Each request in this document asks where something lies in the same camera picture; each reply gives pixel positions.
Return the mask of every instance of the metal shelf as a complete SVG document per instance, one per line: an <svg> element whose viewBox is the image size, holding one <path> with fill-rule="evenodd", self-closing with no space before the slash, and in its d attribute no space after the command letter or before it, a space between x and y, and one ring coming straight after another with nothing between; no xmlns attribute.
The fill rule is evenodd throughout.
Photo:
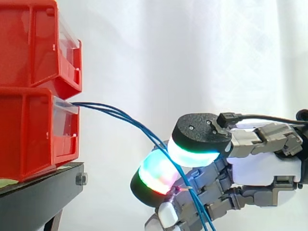
<svg viewBox="0 0 308 231"><path fill-rule="evenodd" d="M69 163L47 176L0 189L0 230L36 231L82 192L83 163Z"/></svg>

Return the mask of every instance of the red storage bin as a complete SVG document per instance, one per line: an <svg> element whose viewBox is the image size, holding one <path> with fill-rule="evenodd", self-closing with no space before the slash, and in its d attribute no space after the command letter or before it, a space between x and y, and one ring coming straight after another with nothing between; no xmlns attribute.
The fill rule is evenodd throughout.
<svg viewBox="0 0 308 231"><path fill-rule="evenodd" d="M25 181L78 158L78 107L41 88L0 88L0 105L0 179Z"/></svg>
<svg viewBox="0 0 308 231"><path fill-rule="evenodd" d="M81 92L81 42L54 0L0 0L0 87L48 88L68 99Z"/></svg>

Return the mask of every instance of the green light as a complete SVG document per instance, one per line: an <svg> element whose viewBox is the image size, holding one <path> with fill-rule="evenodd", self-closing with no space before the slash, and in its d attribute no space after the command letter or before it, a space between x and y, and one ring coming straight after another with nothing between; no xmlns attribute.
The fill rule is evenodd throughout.
<svg viewBox="0 0 308 231"><path fill-rule="evenodd" d="M219 153L193 153L186 151L175 144L170 138L168 142L168 152L174 162L183 167L205 167L217 159Z"/></svg>
<svg viewBox="0 0 308 231"><path fill-rule="evenodd" d="M177 180L178 172L165 154L156 149L142 162L139 177L152 190L166 194Z"/></svg>

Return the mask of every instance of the black fingertip cap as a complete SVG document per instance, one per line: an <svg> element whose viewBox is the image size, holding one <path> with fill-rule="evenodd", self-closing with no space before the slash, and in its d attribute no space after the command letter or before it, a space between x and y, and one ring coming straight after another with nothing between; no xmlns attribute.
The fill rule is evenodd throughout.
<svg viewBox="0 0 308 231"><path fill-rule="evenodd" d="M173 141L182 149L193 152L223 153L232 135L219 134L212 122L218 116L211 113L187 114L180 117L172 132Z"/></svg>
<svg viewBox="0 0 308 231"><path fill-rule="evenodd" d="M166 198L166 195L160 194L146 186L141 180L138 171L139 170L137 170L130 182L132 193L145 205L153 208L159 207Z"/></svg>
<svg viewBox="0 0 308 231"><path fill-rule="evenodd" d="M296 119L297 120L304 120L304 121L308 121L308 110L307 109L302 109L300 111L297 112L296 114Z"/></svg>

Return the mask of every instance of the clear plastic bin front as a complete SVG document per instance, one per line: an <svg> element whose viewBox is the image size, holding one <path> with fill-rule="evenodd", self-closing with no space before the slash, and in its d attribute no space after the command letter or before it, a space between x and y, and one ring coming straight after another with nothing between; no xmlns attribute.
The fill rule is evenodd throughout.
<svg viewBox="0 0 308 231"><path fill-rule="evenodd" d="M67 23L59 13L59 46L62 55L74 65L74 50L79 48L79 41L69 29Z"/></svg>
<svg viewBox="0 0 308 231"><path fill-rule="evenodd" d="M75 136L73 116L78 115L78 107L54 96L53 99L53 135Z"/></svg>

